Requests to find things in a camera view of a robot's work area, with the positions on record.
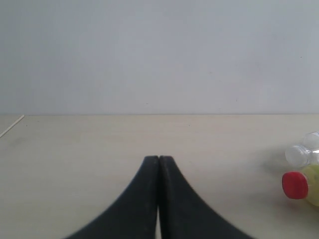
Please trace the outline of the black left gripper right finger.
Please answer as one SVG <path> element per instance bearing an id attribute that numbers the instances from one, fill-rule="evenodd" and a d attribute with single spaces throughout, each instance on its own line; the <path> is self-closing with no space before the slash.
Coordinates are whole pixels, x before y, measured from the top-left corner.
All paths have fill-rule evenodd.
<path id="1" fill-rule="evenodd" d="M 159 157 L 159 223 L 163 239 L 250 239 L 212 210 L 171 156 Z"/>

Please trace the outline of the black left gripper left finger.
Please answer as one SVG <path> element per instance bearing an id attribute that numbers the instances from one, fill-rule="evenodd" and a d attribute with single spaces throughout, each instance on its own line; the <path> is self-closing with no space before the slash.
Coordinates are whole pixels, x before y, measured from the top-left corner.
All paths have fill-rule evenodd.
<path id="1" fill-rule="evenodd" d="M 69 239 L 154 239 L 157 225 L 159 157 L 144 158 L 116 201 Z"/>

